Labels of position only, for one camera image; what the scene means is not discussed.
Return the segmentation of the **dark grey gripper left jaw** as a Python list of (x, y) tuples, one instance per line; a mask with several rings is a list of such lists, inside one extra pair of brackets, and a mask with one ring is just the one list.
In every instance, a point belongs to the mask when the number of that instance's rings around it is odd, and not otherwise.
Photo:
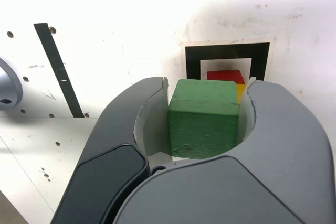
[(53, 223), (112, 223), (152, 169), (172, 160), (167, 90), (167, 78), (146, 78), (108, 104), (91, 131)]

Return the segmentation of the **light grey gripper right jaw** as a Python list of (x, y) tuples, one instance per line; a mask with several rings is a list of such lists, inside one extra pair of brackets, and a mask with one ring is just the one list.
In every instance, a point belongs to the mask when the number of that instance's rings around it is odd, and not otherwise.
[(115, 223), (335, 223), (334, 161), (313, 113), (283, 86), (251, 79), (240, 143), (182, 160), (140, 184)]

